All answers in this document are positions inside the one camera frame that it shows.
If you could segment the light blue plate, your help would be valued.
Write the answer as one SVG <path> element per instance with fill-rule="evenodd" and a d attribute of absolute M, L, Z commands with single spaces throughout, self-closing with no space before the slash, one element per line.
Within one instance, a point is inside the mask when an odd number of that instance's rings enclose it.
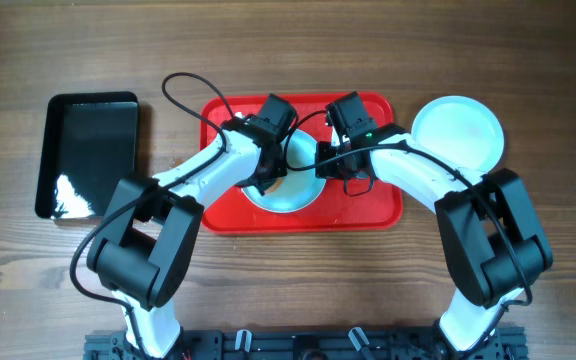
<path fill-rule="evenodd" d="M 287 160 L 291 166 L 305 167 L 315 161 L 317 141 L 304 131 L 297 130 L 290 139 Z M 254 187 L 245 187 L 242 193 L 258 208 L 273 213 L 291 213 L 313 203 L 322 193 L 326 180 L 317 178 L 315 170 L 295 172 L 287 175 L 270 193 L 264 195 Z"/>
<path fill-rule="evenodd" d="M 416 115 L 411 133 L 433 153 L 484 173 L 500 162 L 505 148 L 504 131 L 496 115 L 465 96 L 430 101 Z"/>

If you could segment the green and orange sponge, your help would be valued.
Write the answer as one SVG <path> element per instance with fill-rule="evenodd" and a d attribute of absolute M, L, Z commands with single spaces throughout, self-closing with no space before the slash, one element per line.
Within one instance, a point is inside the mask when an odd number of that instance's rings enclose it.
<path fill-rule="evenodd" d="M 284 178 L 277 178 L 274 180 L 274 182 L 264 190 L 265 194 L 270 194 L 272 192 L 275 192 L 283 183 Z"/>

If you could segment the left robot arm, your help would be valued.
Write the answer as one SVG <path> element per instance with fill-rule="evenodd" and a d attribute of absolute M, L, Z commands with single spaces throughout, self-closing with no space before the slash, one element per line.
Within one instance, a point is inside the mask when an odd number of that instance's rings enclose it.
<path fill-rule="evenodd" d="M 282 142 L 297 116 L 271 94 L 260 111 L 216 126 L 214 141 L 182 165 L 152 178 L 119 181 L 101 224 L 78 256 L 122 307 L 124 341 L 137 359 L 164 359 L 182 327 L 172 298 L 192 257 L 204 211 L 232 187 L 264 191 L 286 175 Z"/>

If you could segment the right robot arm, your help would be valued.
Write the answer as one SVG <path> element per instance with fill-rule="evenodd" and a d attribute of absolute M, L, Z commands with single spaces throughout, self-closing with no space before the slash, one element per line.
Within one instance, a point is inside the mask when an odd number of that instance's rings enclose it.
<path fill-rule="evenodd" d="M 497 166 L 505 146 L 499 120 L 477 100 L 444 96 L 406 131 L 378 124 L 352 92 L 327 105 L 326 122 L 333 135 L 318 146 L 318 177 L 381 181 L 436 215 L 456 286 L 438 320 L 437 354 L 474 354 L 510 307 L 531 304 L 532 285 L 554 262 L 524 183 Z"/>

